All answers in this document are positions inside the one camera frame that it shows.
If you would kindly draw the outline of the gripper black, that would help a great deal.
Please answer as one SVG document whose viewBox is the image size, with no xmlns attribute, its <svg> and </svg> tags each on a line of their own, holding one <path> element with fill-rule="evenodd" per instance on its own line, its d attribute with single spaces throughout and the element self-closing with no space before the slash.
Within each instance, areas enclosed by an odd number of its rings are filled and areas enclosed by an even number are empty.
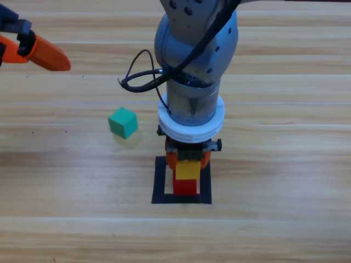
<svg viewBox="0 0 351 263">
<path fill-rule="evenodd" d="M 16 33 L 19 46 L 1 36 L 1 64 L 27 63 L 28 60 L 49 71 L 69 71 L 71 63 L 55 44 L 35 34 L 31 22 L 1 4 L 1 32 Z"/>
<path fill-rule="evenodd" d="M 204 169 L 211 160 L 211 152 L 222 150 L 221 139 L 209 139 L 198 143 L 180 142 L 166 135 L 160 125 L 157 134 L 166 137 L 166 161 L 172 170 L 176 169 L 177 161 L 201 161 L 201 169 Z"/>
</svg>

